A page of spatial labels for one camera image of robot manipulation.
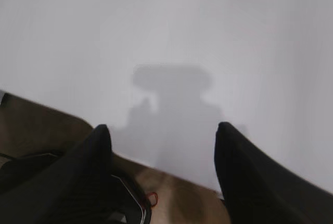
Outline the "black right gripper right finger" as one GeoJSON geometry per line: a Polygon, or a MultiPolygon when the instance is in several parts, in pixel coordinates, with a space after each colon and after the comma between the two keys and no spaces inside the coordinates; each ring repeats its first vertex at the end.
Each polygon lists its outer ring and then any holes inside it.
{"type": "Polygon", "coordinates": [[[332,223],[332,194],[297,176],[229,122],[218,125],[214,165],[231,223],[332,223]]]}

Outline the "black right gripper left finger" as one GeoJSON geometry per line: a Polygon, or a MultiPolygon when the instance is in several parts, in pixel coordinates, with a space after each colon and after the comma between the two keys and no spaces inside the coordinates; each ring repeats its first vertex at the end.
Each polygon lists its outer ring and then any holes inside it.
{"type": "Polygon", "coordinates": [[[106,173],[111,158],[109,129],[98,125],[63,157],[1,195],[1,223],[37,223],[83,177],[106,173]]]}

